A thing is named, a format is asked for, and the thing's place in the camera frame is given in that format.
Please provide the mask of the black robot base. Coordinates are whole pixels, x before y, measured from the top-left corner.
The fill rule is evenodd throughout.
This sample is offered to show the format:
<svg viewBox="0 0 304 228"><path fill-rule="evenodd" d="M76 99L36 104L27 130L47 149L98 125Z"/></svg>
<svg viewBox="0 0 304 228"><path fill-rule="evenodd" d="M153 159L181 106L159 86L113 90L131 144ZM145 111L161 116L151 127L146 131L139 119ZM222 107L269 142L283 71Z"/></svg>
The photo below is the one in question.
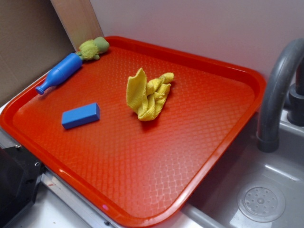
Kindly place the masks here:
<svg viewBox="0 0 304 228"><path fill-rule="evenodd" d="M0 226L8 227L36 201L44 166L22 146L0 150Z"/></svg>

